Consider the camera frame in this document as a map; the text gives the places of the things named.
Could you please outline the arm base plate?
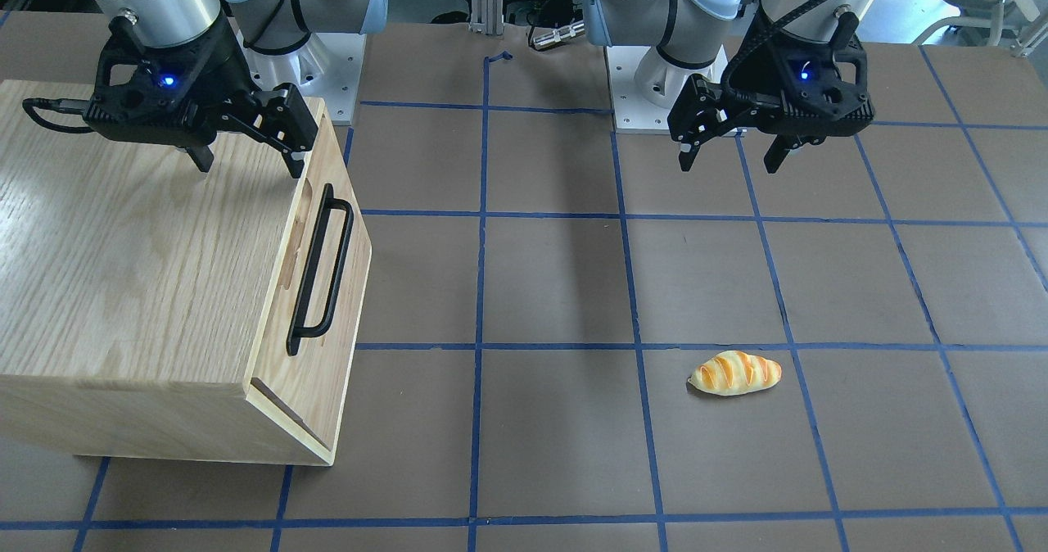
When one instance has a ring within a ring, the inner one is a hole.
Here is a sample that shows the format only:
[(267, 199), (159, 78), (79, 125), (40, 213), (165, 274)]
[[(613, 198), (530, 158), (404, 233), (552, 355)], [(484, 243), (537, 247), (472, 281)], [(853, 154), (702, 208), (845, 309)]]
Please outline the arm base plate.
[(366, 34), (311, 34), (298, 51), (265, 56), (244, 49), (252, 79), (262, 89), (291, 83), (304, 97), (325, 101), (333, 125), (355, 122)]
[(669, 113), (691, 75), (721, 81), (729, 63), (724, 46), (701, 68), (684, 68), (660, 56), (654, 46), (629, 42), (605, 47), (615, 131), (625, 134), (669, 134)]

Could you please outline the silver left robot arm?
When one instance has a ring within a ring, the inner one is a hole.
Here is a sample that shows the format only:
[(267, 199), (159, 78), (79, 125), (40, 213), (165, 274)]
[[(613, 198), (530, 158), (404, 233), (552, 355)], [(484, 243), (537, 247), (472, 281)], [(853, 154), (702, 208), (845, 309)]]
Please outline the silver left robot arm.
[(875, 117), (867, 52), (857, 36), (873, 0), (759, 0), (736, 56), (717, 60), (742, 0), (581, 0), (596, 46), (647, 46), (678, 71), (663, 87), (667, 129), (690, 171), (699, 148), (734, 128), (772, 135), (764, 157), (776, 174), (790, 152), (860, 133)]

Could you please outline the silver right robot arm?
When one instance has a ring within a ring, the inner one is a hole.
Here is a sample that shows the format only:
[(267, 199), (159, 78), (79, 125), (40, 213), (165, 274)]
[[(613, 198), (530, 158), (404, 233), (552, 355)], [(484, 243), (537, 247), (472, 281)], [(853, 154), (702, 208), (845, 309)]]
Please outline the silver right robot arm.
[(339, 90), (322, 34), (379, 34), (388, 0), (95, 0), (109, 18), (90, 100), (60, 102), (82, 133), (183, 149), (203, 172), (220, 133), (283, 156), (292, 178), (316, 140), (305, 100)]

